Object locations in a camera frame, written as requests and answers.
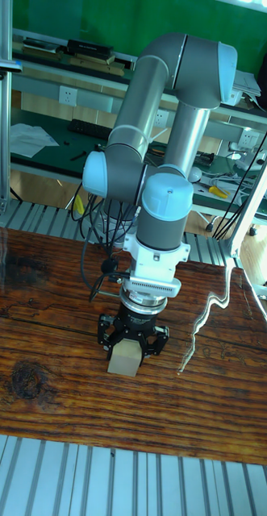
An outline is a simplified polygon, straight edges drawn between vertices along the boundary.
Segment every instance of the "cable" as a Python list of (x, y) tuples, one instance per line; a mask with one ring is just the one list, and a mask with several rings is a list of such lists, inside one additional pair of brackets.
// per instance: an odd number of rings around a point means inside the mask
[(13, 188), (10, 187), (10, 191), (11, 191), (12, 195), (14, 195), (19, 202), (23, 202), (23, 199), (13, 190)]
[(93, 199), (90, 199), (90, 200), (88, 201), (88, 204), (86, 205), (86, 209), (85, 209), (85, 211), (84, 211), (83, 215), (82, 215), (80, 218), (78, 218), (78, 219), (77, 219), (77, 221), (78, 221), (78, 222), (79, 222), (79, 224), (80, 224), (80, 233), (81, 233), (81, 236), (82, 236), (82, 238), (83, 238), (83, 239), (85, 239), (86, 237), (85, 237), (85, 235), (84, 235), (84, 233), (83, 233), (83, 230), (82, 230), (82, 224), (83, 224), (84, 218), (85, 218), (87, 215), (89, 215), (90, 208), (91, 208), (91, 206), (93, 206), (93, 205), (94, 205), (94, 201), (93, 201)]
[(109, 202), (108, 213), (106, 219), (106, 246), (109, 247), (109, 226), (110, 226), (110, 211), (111, 211), (112, 200)]
[(104, 273), (102, 274), (95, 282), (94, 282), (94, 286), (91, 290), (91, 293), (90, 293), (90, 297), (89, 297), (89, 302), (92, 302), (95, 297), (97, 296), (97, 294), (99, 292), (101, 292), (101, 287), (102, 287), (102, 283), (104, 282), (104, 279), (106, 277), (114, 277), (114, 276), (118, 276), (118, 277), (123, 277), (123, 278), (129, 278), (130, 277), (130, 274), (129, 273), (118, 273), (116, 271), (114, 271), (113, 273)]
[(127, 212), (127, 209), (125, 210), (125, 214), (123, 215), (123, 212), (122, 212), (122, 208), (123, 208), (123, 203), (120, 202), (120, 208), (119, 208), (119, 214), (118, 214), (118, 218), (117, 218), (117, 222), (116, 222), (116, 225), (115, 225), (115, 231), (113, 233), (113, 237), (112, 237), (112, 240), (111, 240), (111, 245), (110, 245), (110, 251), (112, 253), (113, 251), (113, 247), (114, 247), (114, 243), (115, 243), (115, 240), (116, 240), (116, 235), (119, 231), (119, 228), (120, 228), (120, 225), (123, 221), (123, 219), (125, 218), (126, 219), (126, 212)]
[(229, 220), (227, 221), (227, 223), (222, 227), (222, 229), (219, 231), (219, 234), (218, 234), (218, 237), (217, 239), (222, 239), (226, 236), (226, 234), (228, 233), (229, 229), (232, 227), (232, 225), (234, 224), (234, 222), (236, 221), (236, 219), (239, 217), (242, 209), (244, 208), (244, 204), (246, 203), (246, 201), (244, 201), (241, 206), (239, 206), (239, 209), (229, 218)]
[[(90, 300), (91, 301), (93, 301), (93, 299), (96, 297), (97, 293), (102, 293), (102, 294), (105, 294), (106, 296), (112, 296), (112, 297), (115, 297), (115, 298), (119, 297), (118, 294), (114, 294), (114, 293), (111, 293), (111, 292), (104, 292), (104, 291), (100, 290), (100, 288), (102, 286), (102, 282), (103, 282), (103, 280), (104, 280), (104, 278), (106, 276), (129, 277), (129, 273), (117, 273), (117, 272), (104, 273), (94, 282), (94, 286), (93, 287), (90, 285), (90, 283), (86, 279), (85, 270), (84, 270), (84, 259), (85, 259), (86, 249), (88, 247), (90, 236), (92, 235), (93, 230), (94, 230), (95, 225), (96, 225), (96, 222), (98, 220), (98, 216), (100, 215), (100, 211), (102, 209), (103, 203), (104, 203), (104, 199), (101, 200), (99, 204), (97, 204), (98, 209), (97, 209), (96, 215), (94, 217), (94, 220), (92, 221), (92, 225), (91, 225), (91, 227), (90, 227), (90, 229), (88, 231), (88, 234), (87, 234), (87, 236), (85, 238), (83, 249), (81, 250), (81, 277), (82, 277), (84, 283), (86, 284), (86, 286), (88, 287), (88, 289), (91, 290), (91, 294), (90, 294)], [(92, 204), (92, 200), (90, 200), (90, 204), (91, 204), (91, 211), (93, 211), (94, 204)]]
[(244, 182), (244, 179), (246, 178), (246, 176), (247, 176), (247, 174), (248, 174), (248, 172), (249, 172), (250, 168), (252, 167), (253, 163), (255, 162), (255, 159), (257, 158), (258, 153), (260, 152), (260, 150), (261, 150), (261, 148), (262, 148), (262, 146), (263, 146), (263, 143), (265, 142), (266, 138), (267, 138), (267, 131), (266, 131), (266, 133), (265, 133), (265, 135), (264, 135), (264, 137), (263, 137), (263, 139), (262, 139), (262, 141), (261, 141), (261, 144), (259, 145), (259, 147), (258, 147), (258, 149), (257, 149), (256, 153), (254, 154), (254, 157), (253, 157), (253, 159), (252, 159), (252, 161), (251, 161), (250, 165), (248, 166), (247, 170), (245, 171), (244, 175), (242, 176), (242, 179), (241, 179), (241, 181), (240, 181), (240, 184), (239, 184), (239, 186), (238, 186), (238, 188), (237, 188), (236, 192), (234, 193), (233, 199), (231, 200), (231, 202), (229, 203), (229, 206), (227, 207), (227, 211), (226, 211), (226, 212), (225, 212), (225, 214), (223, 215), (223, 217), (222, 217), (221, 221), (219, 222), (219, 225), (217, 226), (217, 228), (216, 228), (216, 230), (215, 230), (215, 233), (213, 234), (213, 237), (214, 237), (214, 238), (216, 238), (216, 239), (218, 239), (218, 238), (219, 238), (219, 237), (217, 236), (217, 235), (219, 234), (219, 228), (221, 227), (221, 224), (223, 223), (223, 221), (224, 221), (224, 220), (225, 220), (225, 218), (227, 217), (227, 214), (228, 214), (228, 212), (229, 212), (229, 210), (230, 210), (231, 206), (233, 205), (233, 203), (234, 203), (234, 201), (235, 201), (235, 199), (236, 199), (236, 196), (237, 196), (237, 194), (238, 194), (238, 192), (239, 192), (239, 190), (240, 190), (240, 188), (241, 188), (241, 186), (242, 186), (242, 184), (243, 184), (243, 182)]
[(93, 208), (94, 203), (96, 202), (96, 199), (97, 199), (97, 195), (94, 196), (93, 204), (91, 204), (91, 206), (90, 206), (90, 211), (89, 211), (90, 223), (91, 223), (91, 226), (93, 226), (93, 231), (94, 231), (94, 234), (95, 234), (95, 236), (97, 238), (97, 241), (99, 242), (99, 244), (101, 245), (101, 247), (103, 248), (105, 253), (108, 256), (110, 256), (109, 250), (108, 250), (107, 246), (103, 243), (102, 238), (100, 237), (98, 231), (96, 230), (95, 225), (93, 224), (93, 220), (92, 220), (93, 211), (97, 208), (97, 206), (99, 206), (100, 203), (103, 203), (103, 200), (102, 200), (102, 201), (100, 201), (99, 204), (96, 205), (95, 208)]
[(96, 213), (96, 216), (94, 218), (94, 221), (87, 233), (87, 236), (85, 238), (85, 242), (84, 242), (84, 245), (83, 245), (83, 249), (81, 250), (81, 277), (84, 281), (84, 283), (86, 284), (86, 286), (88, 287), (88, 289), (92, 290), (92, 286), (90, 285), (90, 283), (87, 281), (86, 279), (86, 276), (85, 276), (85, 271), (84, 271), (84, 259), (85, 259), (85, 253), (86, 253), (86, 249), (88, 247), (88, 243), (89, 243), (89, 240), (90, 240), (90, 236), (92, 235), (93, 233), (93, 230), (94, 230), (94, 225), (95, 223), (97, 222), (97, 219), (98, 219), (98, 216), (99, 216), (99, 213), (102, 209), (102, 205), (104, 203), (104, 200), (102, 200), (100, 203), (99, 203), (99, 206), (98, 206), (98, 209), (97, 209), (97, 213)]
[(80, 218), (81, 218), (81, 217), (79, 217), (79, 218), (74, 218), (74, 216), (73, 216), (73, 205), (74, 205), (74, 203), (75, 203), (75, 201), (76, 201), (77, 194), (78, 194), (78, 193), (79, 193), (79, 191), (80, 191), (81, 185), (82, 185), (82, 182), (81, 182), (81, 183), (79, 184), (79, 186), (77, 187), (76, 193), (74, 194), (74, 196), (73, 196), (73, 201), (72, 201), (71, 217), (72, 217), (72, 219), (73, 219), (73, 221), (74, 221), (75, 223), (76, 223), (77, 221), (79, 221), (79, 220), (80, 220)]

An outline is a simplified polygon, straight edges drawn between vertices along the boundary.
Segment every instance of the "wooden block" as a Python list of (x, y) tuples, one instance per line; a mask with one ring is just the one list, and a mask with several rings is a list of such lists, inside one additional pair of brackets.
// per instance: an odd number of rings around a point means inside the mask
[(98, 72), (111, 73), (113, 75), (120, 76), (124, 75), (125, 65), (122, 63), (99, 64), (86, 59), (78, 59), (76, 57), (71, 57), (69, 62), (71, 65), (81, 66), (82, 68), (88, 68), (91, 70), (97, 70)]
[(29, 56), (43, 57), (44, 59), (60, 61), (63, 58), (63, 52), (46, 52), (45, 50), (37, 50), (36, 48), (23, 47), (23, 54)]
[(115, 54), (108, 57), (108, 59), (99, 59), (98, 57), (93, 56), (83, 56), (82, 54), (76, 54), (77, 59), (91, 61), (92, 63), (99, 63), (100, 65), (110, 65), (115, 61)]
[(137, 340), (123, 339), (113, 347), (108, 372), (135, 377), (140, 366), (142, 352)]

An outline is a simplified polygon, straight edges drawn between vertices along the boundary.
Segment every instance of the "paper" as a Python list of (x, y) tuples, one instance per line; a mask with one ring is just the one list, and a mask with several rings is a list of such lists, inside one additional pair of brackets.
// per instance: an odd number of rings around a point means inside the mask
[(261, 96), (261, 89), (257, 84), (254, 75), (249, 72), (236, 70), (233, 88), (242, 89), (245, 93), (254, 94), (256, 97)]
[(42, 128), (17, 123), (10, 129), (10, 151), (32, 158), (44, 147), (58, 147), (59, 144)]

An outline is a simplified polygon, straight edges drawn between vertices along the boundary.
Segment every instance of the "wooden table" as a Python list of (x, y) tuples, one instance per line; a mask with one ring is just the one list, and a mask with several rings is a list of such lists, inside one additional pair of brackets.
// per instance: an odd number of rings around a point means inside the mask
[[(225, 268), (181, 264), (158, 319), (169, 342), (128, 378), (106, 372), (96, 338), (119, 301), (88, 303), (80, 257), (81, 243), (0, 228), (0, 433), (267, 464), (267, 322), (244, 272), (233, 269), (228, 308), (212, 306), (179, 372), (209, 290), (225, 290)], [(89, 280), (102, 259), (88, 249)]]

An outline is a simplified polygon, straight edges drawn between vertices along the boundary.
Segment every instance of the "yellow tool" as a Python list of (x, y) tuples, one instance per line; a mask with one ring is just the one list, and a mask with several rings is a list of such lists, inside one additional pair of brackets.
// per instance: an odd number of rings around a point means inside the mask
[(220, 188), (218, 188), (218, 186), (215, 185), (206, 185), (206, 183), (198, 183), (198, 185), (207, 188), (210, 194), (214, 194), (217, 197), (221, 197), (222, 199), (227, 199), (227, 196), (230, 195), (230, 192), (227, 192), (226, 190), (221, 190)]
[(73, 204), (73, 211), (75, 211), (75, 210), (77, 210), (79, 215), (83, 215), (83, 213), (85, 211), (84, 205), (83, 205), (82, 200), (79, 195), (76, 196), (75, 202)]

